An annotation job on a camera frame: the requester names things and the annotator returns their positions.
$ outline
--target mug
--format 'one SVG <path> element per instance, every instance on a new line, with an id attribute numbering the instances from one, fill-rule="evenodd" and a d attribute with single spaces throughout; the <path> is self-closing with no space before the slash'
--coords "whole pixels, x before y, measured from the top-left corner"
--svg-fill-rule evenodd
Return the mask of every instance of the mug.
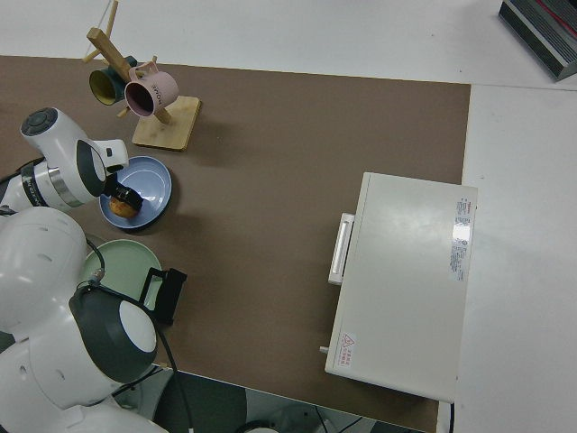
<path id="1" fill-rule="evenodd" d="M 133 56 L 126 57 L 126 61 L 131 67 L 138 64 Z M 124 99 L 124 88 L 126 83 L 120 75 L 110 66 L 106 69 L 94 70 L 88 78 L 92 94 L 105 106 L 122 101 Z"/>
<path id="2" fill-rule="evenodd" d="M 139 77 L 137 71 L 147 68 L 148 73 Z M 167 72 L 159 71 L 153 61 L 131 68 L 129 76 L 131 81 L 124 89 L 126 103 L 140 117 L 155 114 L 179 96 L 179 86 L 175 79 Z"/>

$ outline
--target plate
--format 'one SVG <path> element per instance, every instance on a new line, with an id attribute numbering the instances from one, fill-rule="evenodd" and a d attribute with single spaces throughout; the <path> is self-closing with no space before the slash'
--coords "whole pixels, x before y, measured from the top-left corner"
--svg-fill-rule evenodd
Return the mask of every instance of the plate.
<path id="1" fill-rule="evenodd" d="M 110 210 L 110 198 L 100 196 L 102 215 L 113 226 L 123 230 L 144 228 L 160 217 L 169 204 L 172 179 L 169 169 L 150 156 L 135 156 L 128 160 L 128 167 L 117 172 L 118 181 L 134 189 L 144 199 L 142 208 L 133 218 L 123 218 Z"/>
<path id="2" fill-rule="evenodd" d="M 118 239 L 106 242 L 98 247 L 105 259 L 105 277 L 102 284 L 106 287 L 138 300 L 142 293 L 142 286 L 146 281 L 148 270 L 161 270 L 159 259 L 145 245 L 129 239 Z M 80 273 L 79 282 L 86 281 L 100 267 L 96 254 L 91 252 L 84 261 L 84 268 Z M 152 277 L 151 284 L 144 300 L 148 309 L 154 309 L 156 295 L 162 280 Z"/>

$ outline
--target pink mug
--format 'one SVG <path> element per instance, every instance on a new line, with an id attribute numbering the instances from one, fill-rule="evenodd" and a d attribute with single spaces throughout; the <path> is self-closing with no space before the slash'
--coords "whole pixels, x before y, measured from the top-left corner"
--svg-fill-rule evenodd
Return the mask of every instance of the pink mug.
<path id="1" fill-rule="evenodd" d="M 148 68 L 148 73 L 139 77 L 139 69 Z M 156 63 L 149 61 L 130 68 L 130 82 L 124 88 L 126 103 L 136 115 L 148 117 L 161 108 L 169 106 L 179 96 L 179 86 L 167 72 L 159 71 Z"/>

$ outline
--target white table surface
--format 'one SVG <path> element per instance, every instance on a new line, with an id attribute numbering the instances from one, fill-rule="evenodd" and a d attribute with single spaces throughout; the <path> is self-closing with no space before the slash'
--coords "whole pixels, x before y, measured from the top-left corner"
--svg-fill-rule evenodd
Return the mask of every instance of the white table surface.
<path id="1" fill-rule="evenodd" d="M 0 54 L 83 57 L 107 4 L 1 0 Z M 472 83 L 463 184 L 480 195 L 455 432 L 575 431 L 577 77 L 554 83 L 499 5 L 121 0 L 112 39 L 165 63 Z"/>

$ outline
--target table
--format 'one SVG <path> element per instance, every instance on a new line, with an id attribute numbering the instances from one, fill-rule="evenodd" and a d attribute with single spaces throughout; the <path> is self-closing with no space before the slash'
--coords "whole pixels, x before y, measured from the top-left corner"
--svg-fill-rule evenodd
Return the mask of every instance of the table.
<path id="1" fill-rule="evenodd" d="M 87 85 L 100 63 L 1 58 L 2 168 L 36 154 L 19 137 L 31 111 L 56 106 L 94 139 L 130 142 Z M 341 212 L 364 171 L 459 183 L 466 85 L 166 66 L 203 108 L 186 152 L 128 144 L 164 161 L 173 197 L 138 234 L 108 225 L 97 203 L 70 214 L 90 235 L 149 246 L 188 274 L 168 336 L 184 371 L 434 431 L 437 402 L 324 372 L 338 291 L 327 283 Z M 42 71 L 41 79 L 36 77 Z"/>

